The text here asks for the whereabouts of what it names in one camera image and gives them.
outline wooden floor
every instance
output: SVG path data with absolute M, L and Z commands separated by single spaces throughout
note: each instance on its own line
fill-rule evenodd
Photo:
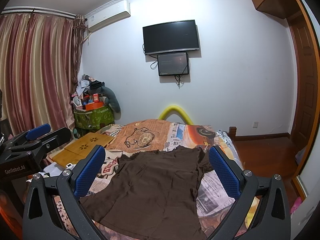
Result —
M 235 141 L 234 145 L 245 169 L 262 177 L 281 175 L 291 208 L 298 197 L 291 179 L 298 167 L 294 157 L 299 149 L 287 137 Z

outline curtain rod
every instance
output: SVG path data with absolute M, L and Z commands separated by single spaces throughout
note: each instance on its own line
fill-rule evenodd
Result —
M 13 7 L 5 7 L 1 14 L 6 14 L 6 13 L 44 13 L 44 14 L 53 14 L 57 16 L 62 16 L 66 17 L 69 19 L 74 19 L 75 14 L 68 13 L 68 12 L 63 12 L 59 10 L 54 10 L 54 9 L 47 9 L 47 8 L 41 8 L 41 7 L 32 7 L 32 6 L 13 6 Z

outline pink object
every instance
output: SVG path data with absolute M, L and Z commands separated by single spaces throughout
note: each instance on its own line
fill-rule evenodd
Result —
M 296 201 L 294 202 L 292 208 L 290 209 L 290 215 L 292 215 L 297 209 L 298 207 L 302 204 L 302 200 L 300 197 L 298 197 L 296 199 Z

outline metal screw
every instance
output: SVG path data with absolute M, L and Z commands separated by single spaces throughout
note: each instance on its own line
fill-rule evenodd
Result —
M 244 173 L 245 176 L 247 176 L 247 177 L 251 177 L 251 176 L 252 176 L 252 171 L 245 170 L 243 173 Z
M 33 175 L 33 179 L 39 179 L 42 175 L 40 173 L 37 173 Z
M 63 176 L 69 176 L 70 173 L 71 173 L 71 170 L 64 170 L 64 171 L 62 172 L 62 175 L 63 175 Z
M 276 180 L 281 180 L 281 176 L 279 174 L 275 174 L 275 179 Z

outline wooden bedpost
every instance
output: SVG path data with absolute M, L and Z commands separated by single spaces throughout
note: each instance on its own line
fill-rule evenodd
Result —
M 236 132 L 237 132 L 237 127 L 235 127 L 235 126 L 229 127 L 229 132 L 227 132 L 227 134 L 232 141 L 235 140 L 235 138 L 236 138 Z

